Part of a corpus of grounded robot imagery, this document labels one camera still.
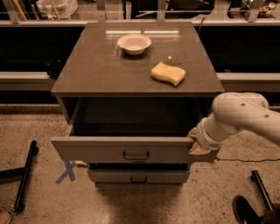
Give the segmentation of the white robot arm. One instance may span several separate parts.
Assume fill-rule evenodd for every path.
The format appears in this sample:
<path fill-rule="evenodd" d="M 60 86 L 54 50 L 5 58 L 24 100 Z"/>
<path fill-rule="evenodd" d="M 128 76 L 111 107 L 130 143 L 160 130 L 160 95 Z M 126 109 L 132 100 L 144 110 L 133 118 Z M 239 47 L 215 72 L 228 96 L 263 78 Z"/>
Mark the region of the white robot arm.
<path fill-rule="evenodd" d="M 280 145 L 280 113 L 269 109 L 268 101 L 257 93 L 226 92 L 213 99 L 211 113 L 189 132 L 195 138 L 191 155 L 218 150 L 232 135 L 251 131 Z"/>

